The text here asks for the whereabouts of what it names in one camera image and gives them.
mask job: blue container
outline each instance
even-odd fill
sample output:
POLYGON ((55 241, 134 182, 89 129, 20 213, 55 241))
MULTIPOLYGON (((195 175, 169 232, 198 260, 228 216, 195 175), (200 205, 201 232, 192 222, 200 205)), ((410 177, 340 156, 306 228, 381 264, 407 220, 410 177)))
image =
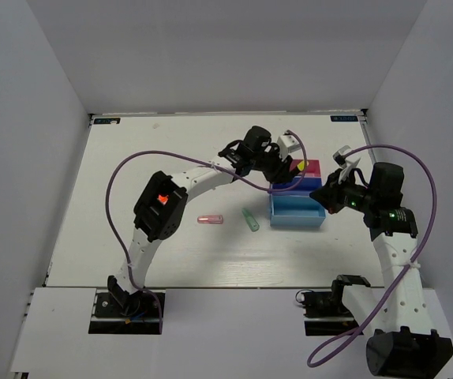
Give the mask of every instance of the blue container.
MULTIPOLYGON (((273 185, 272 188, 287 188, 294 184, 273 185)), ((293 190, 270 195, 270 221, 272 227, 320 227, 326 212, 320 203, 309 194, 321 187, 321 178, 304 178, 293 190)))

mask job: white platform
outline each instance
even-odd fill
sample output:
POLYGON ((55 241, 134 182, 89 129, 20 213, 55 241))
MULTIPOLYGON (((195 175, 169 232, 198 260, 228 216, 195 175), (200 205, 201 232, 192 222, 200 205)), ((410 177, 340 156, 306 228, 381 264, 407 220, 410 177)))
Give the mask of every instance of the white platform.
MULTIPOLYGON (((381 296, 383 290, 376 290, 381 296)), ((310 352, 329 337, 305 336, 295 290, 167 291, 161 336, 89 335, 95 289, 38 288, 11 370, 31 379, 281 379, 372 377, 358 337, 329 363, 310 369, 310 352)), ((426 303, 451 337, 435 291, 426 303)), ((453 358, 438 379, 453 377, 453 358)))
MULTIPOLYGON (((319 159, 326 178, 338 167, 332 154, 343 145, 365 144, 358 122, 331 122, 327 115, 203 115, 122 118, 118 125, 93 125, 69 209, 52 259, 48 286, 105 287, 123 254, 106 222, 107 181, 129 154, 161 149, 211 159, 247 130, 259 125, 274 137, 291 129, 319 159)), ((133 206, 151 175, 173 174, 193 165, 170 157, 145 156, 127 164, 112 193, 112 214, 129 241, 133 206)), ((362 154, 369 178, 372 163, 362 154)), ((261 173, 249 176, 266 184, 261 173)), ((338 274, 367 277, 382 286, 380 265, 361 214, 328 216, 318 231, 276 231, 268 224, 268 195, 236 182, 210 191, 185 210, 178 232, 156 253, 149 287, 329 287, 338 274), (253 233, 241 214, 246 207, 260 223, 253 233), (201 225, 197 217, 223 214, 223 225, 201 225)))

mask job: green marker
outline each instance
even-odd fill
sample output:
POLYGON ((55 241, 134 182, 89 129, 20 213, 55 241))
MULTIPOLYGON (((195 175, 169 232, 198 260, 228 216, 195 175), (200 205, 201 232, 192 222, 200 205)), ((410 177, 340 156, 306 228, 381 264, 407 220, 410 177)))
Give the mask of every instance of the green marker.
POLYGON ((250 211, 248 211, 246 208, 243 208, 242 215, 244 216, 244 219, 251 231, 258 231, 258 229, 260 229, 259 223, 255 220, 250 211))

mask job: orange light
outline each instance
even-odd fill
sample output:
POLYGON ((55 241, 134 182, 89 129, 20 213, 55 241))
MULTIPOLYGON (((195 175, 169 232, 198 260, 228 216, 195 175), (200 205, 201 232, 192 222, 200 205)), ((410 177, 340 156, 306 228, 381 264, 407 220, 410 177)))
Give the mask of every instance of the orange light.
POLYGON ((158 201, 165 205, 169 201, 169 196, 158 195, 158 201))

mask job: white wall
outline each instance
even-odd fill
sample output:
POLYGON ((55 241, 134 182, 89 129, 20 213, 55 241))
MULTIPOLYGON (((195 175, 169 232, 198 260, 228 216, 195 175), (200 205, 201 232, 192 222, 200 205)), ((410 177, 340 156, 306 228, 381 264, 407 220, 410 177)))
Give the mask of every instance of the white wall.
POLYGON ((425 0, 28 0, 90 113, 368 107, 425 0))
POLYGON ((0 0, 0 378, 42 284, 88 116, 24 0, 0 0))
MULTIPOLYGON (((436 288, 453 331, 453 2, 429 0, 369 111, 374 141, 417 153, 435 176, 437 219, 422 255, 424 279, 436 288)), ((421 233, 430 210, 422 171, 396 154, 380 154, 406 168, 406 204, 421 233)))

